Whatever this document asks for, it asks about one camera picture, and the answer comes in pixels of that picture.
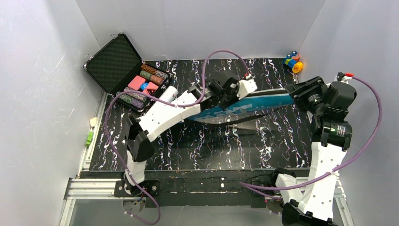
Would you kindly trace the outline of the blue racket bag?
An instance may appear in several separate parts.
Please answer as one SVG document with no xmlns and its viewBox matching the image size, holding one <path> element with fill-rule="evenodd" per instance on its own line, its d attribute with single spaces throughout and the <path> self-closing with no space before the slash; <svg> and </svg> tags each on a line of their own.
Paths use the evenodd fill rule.
<svg viewBox="0 0 399 226">
<path fill-rule="evenodd" d="M 293 103 L 292 98 L 285 89 L 260 90 L 249 94 L 242 100 L 239 100 L 233 105 L 227 107 L 226 110 L 222 110 L 222 108 L 216 106 L 211 109 L 206 109 L 197 115 L 187 118 L 186 120 L 200 121 L 203 119 L 223 117 L 232 114 L 252 113 L 255 111 L 292 105 Z"/>
</svg>

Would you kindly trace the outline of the white shuttlecock tube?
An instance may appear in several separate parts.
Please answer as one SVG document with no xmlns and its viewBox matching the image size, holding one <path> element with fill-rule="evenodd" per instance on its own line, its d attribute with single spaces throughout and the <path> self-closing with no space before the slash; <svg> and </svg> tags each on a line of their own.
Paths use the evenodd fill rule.
<svg viewBox="0 0 399 226">
<path fill-rule="evenodd" d="M 173 86 L 169 86 L 162 93 L 162 95 L 159 97 L 159 99 L 164 102 L 171 103 L 172 101 L 174 101 L 177 98 L 177 96 L 178 96 L 178 90 Z"/>
</svg>

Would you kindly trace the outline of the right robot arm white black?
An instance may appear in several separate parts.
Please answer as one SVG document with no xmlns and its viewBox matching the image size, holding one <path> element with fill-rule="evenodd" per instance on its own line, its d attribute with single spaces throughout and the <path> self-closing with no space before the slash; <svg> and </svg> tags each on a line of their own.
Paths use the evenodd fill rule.
<svg viewBox="0 0 399 226">
<path fill-rule="evenodd" d="M 278 168 L 273 185 L 280 188 L 284 205 L 282 224 L 285 226 L 333 226 L 333 196 L 339 166 L 350 147 L 352 127 L 345 120 L 348 108 L 357 96 L 348 84 L 352 74 L 339 73 L 337 80 L 325 84 L 321 77 L 298 84 L 286 85 L 296 107 L 312 114 L 311 167 L 309 185 L 302 192 L 295 188 L 294 172 Z"/>
</svg>

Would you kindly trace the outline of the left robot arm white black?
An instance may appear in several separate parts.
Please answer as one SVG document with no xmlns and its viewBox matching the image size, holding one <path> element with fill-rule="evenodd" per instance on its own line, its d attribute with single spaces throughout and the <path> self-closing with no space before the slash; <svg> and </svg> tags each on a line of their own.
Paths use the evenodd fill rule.
<svg viewBox="0 0 399 226">
<path fill-rule="evenodd" d="M 254 79 L 247 75 L 241 80 L 230 77 L 222 82 L 215 79 L 204 81 L 191 86 L 178 97 L 174 97 L 175 92 L 165 91 L 165 98 L 154 103 L 144 116 L 130 117 L 127 121 L 126 183 L 136 186 L 144 181 L 146 161 L 154 154 L 152 142 L 165 130 L 216 106 L 226 110 L 256 90 Z"/>
</svg>

